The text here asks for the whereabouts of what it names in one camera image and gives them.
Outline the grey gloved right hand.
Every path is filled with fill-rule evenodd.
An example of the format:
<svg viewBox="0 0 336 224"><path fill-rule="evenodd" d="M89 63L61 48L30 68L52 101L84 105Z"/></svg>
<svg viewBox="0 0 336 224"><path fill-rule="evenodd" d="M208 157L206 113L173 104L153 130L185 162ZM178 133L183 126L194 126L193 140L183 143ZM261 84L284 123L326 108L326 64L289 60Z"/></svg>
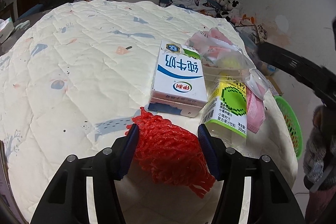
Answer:
<svg viewBox="0 0 336 224"><path fill-rule="evenodd" d="M335 186L335 111L319 106L303 158L304 184L315 193Z"/></svg>

